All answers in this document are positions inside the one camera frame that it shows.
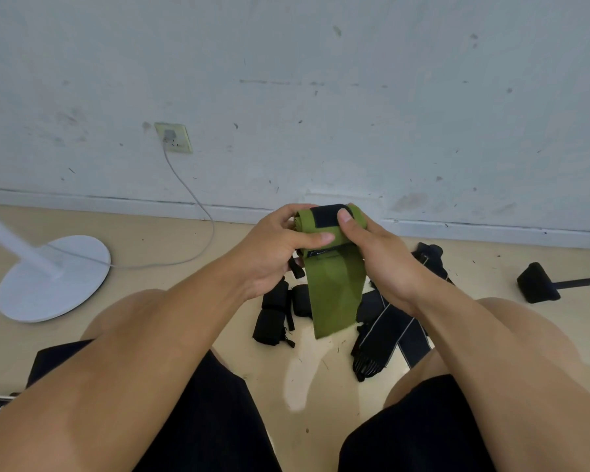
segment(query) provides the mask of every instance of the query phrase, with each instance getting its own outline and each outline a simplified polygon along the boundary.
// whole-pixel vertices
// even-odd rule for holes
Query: green wrap
[[[349,205],[352,216],[363,228],[367,221],[361,210]],[[295,229],[305,233],[329,231],[335,239],[320,250],[321,254],[301,255],[308,277],[310,305],[313,311],[315,338],[323,338],[356,322],[356,310],[361,303],[365,283],[365,264],[359,248],[354,245],[335,222],[335,226],[317,228],[310,209],[300,210],[295,215]]]

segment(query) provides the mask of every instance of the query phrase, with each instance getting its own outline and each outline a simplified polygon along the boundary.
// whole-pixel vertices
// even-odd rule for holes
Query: white pole
[[[35,248],[7,229],[1,222],[0,245],[53,279],[63,274],[63,270],[58,265],[40,255]]]

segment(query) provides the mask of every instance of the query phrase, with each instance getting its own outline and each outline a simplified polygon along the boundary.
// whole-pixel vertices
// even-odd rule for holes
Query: person's left arm
[[[289,229],[291,216],[310,206],[269,214],[232,251],[0,411],[0,470],[132,469],[242,303],[271,290],[297,248],[332,241]]]

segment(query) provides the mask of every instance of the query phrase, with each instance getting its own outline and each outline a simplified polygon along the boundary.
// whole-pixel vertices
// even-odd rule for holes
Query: wall
[[[222,220],[590,246],[590,0],[0,0],[0,203],[199,216],[155,121]]]

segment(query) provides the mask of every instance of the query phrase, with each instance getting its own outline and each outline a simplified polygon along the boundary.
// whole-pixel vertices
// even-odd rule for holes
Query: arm
[[[590,394],[368,219],[339,221],[382,294],[417,317],[462,389],[499,470],[590,470]]]
[[[285,228],[309,206],[265,217],[231,252],[13,400],[0,412],[0,470],[133,468],[240,305],[275,286],[294,250],[333,240]]]

